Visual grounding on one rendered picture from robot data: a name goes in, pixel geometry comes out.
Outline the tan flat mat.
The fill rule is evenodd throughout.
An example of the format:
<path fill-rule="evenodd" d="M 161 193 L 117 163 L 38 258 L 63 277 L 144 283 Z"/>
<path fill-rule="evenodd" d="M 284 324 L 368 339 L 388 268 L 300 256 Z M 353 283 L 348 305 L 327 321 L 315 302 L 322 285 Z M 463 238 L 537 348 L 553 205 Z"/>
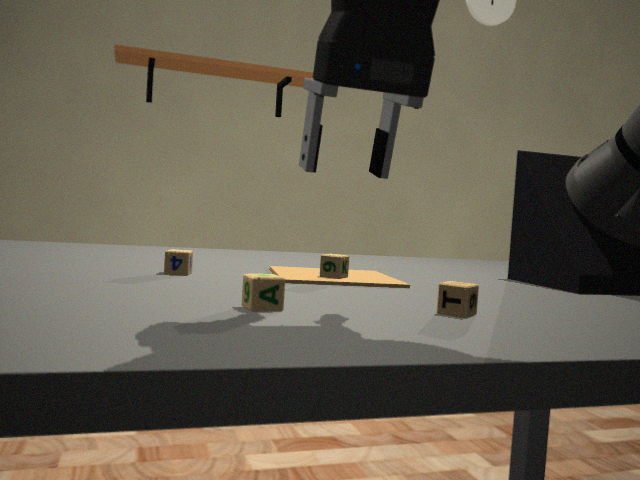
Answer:
<path fill-rule="evenodd" d="M 320 268 L 270 266 L 270 270 L 285 278 L 285 283 L 410 288 L 410 284 L 376 271 L 349 270 L 347 278 L 334 279 L 320 277 Z"/>

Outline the tan wooden letter block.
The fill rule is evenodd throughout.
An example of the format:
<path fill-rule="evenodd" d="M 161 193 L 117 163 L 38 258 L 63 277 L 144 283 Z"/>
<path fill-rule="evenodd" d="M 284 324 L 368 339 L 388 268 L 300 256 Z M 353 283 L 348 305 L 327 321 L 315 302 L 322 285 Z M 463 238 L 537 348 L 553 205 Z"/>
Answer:
<path fill-rule="evenodd" d="M 338 254 L 322 254 L 320 257 L 320 277 L 342 279 L 349 272 L 349 256 Z"/>
<path fill-rule="evenodd" d="M 242 306 L 252 312 L 284 309 L 285 278 L 274 274 L 244 274 Z"/>
<path fill-rule="evenodd" d="M 437 314 L 468 318 L 477 314 L 477 284 L 442 282 L 438 284 Z"/>
<path fill-rule="evenodd" d="M 192 273 L 193 251 L 167 250 L 165 251 L 165 275 L 187 276 Z"/>

